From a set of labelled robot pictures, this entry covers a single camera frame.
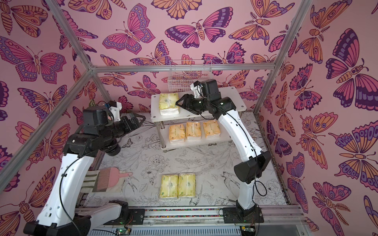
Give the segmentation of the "white two-tier shelf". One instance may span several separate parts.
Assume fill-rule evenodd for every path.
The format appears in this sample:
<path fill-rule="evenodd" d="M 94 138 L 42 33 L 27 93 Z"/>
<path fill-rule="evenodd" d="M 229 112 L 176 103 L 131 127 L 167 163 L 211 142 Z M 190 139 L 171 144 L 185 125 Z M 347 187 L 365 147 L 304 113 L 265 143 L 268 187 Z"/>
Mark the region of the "white two-tier shelf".
<path fill-rule="evenodd" d="M 239 95 L 237 89 L 235 87 L 226 87 L 226 88 L 219 88 L 219 92 L 221 93 L 222 97 L 229 97 L 236 106 L 236 111 L 241 115 L 242 112 L 247 110 L 247 106 L 245 105 L 244 101 L 242 100 L 241 96 Z M 153 95 L 151 98 L 151 121 L 155 123 L 157 127 L 157 132 L 160 138 L 160 146 L 163 151 L 168 151 L 177 148 L 185 148 L 185 147 L 192 147 L 192 146 L 199 146 L 199 145 L 207 145 L 213 144 L 218 142 L 225 142 L 230 141 L 231 138 L 228 135 L 225 128 L 220 124 L 221 134 L 219 137 L 215 138 L 206 138 L 205 133 L 203 130 L 203 122 L 205 119 L 200 115 L 195 115 L 185 109 L 179 108 L 179 114 L 176 115 L 161 115 L 159 111 L 159 95 Z M 184 142 L 176 142 L 171 143 L 169 141 L 168 133 L 169 133 L 169 126 L 168 122 L 175 122 L 179 121 L 178 124 L 184 124 L 186 127 L 186 122 L 189 119 L 196 119 L 199 118 L 198 122 L 201 123 L 201 139 L 196 140 L 185 140 Z"/>

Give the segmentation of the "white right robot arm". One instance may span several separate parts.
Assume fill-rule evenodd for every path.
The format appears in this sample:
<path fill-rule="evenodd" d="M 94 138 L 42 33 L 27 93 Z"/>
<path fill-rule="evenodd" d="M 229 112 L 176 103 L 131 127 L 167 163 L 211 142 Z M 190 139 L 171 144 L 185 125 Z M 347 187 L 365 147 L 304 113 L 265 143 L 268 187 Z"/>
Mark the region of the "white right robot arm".
<path fill-rule="evenodd" d="M 242 182 L 236 201 L 237 216 L 244 222 L 254 220 L 260 214 L 255 203 L 257 182 L 272 155 L 251 137 L 232 99 L 221 95 L 216 80 L 196 81 L 191 84 L 191 90 L 176 105 L 196 115 L 209 112 L 228 132 L 241 158 L 241 163 L 234 166 L 235 175 Z"/>

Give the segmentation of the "orange tissue pack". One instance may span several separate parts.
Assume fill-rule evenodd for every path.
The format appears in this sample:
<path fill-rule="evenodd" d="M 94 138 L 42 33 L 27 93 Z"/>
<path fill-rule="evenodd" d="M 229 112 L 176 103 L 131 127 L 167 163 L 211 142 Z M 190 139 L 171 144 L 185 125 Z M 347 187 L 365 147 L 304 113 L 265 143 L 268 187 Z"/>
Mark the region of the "orange tissue pack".
<path fill-rule="evenodd" d="M 216 138 L 221 134 L 219 123 L 216 120 L 210 120 L 203 123 L 205 138 Z"/>
<path fill-rule="evenodd" d="M 186 129 L 184 124 L 171 125 L 168 131 L 168 139 L 171 144 L 185 142 Z"/>
<path fill-rule="evenodd" d="M 186 138 L 187 140 L 200 140 L 202 138 L 201 123 L 187 122 L 186 123 Z"/>

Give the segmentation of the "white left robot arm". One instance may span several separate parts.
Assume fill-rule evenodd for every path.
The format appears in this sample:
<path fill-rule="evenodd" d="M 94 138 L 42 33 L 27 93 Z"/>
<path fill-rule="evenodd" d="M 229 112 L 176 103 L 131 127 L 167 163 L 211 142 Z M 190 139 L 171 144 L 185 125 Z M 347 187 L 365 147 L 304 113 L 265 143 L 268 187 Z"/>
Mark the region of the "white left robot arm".
<path fill-rule="evenodd" d="M 88 211 L 75 212 L 77 198 L 98 151 L 117 155 L 118 142 L 137 130 L 146 120 L 136 113 L 120 115 L 114 106 L 93 106 L 83 110 L 83 131 L 71 135 L 65 146 L 62 164 L 54 184 L 48 188 L 48 199 L 38 217 L 26 223 L 24 234 L 30 236 L 86 236 L 91 230 L 112 221 L 126 223 L 131 219 L 127 202 L 113 200 Z"/>

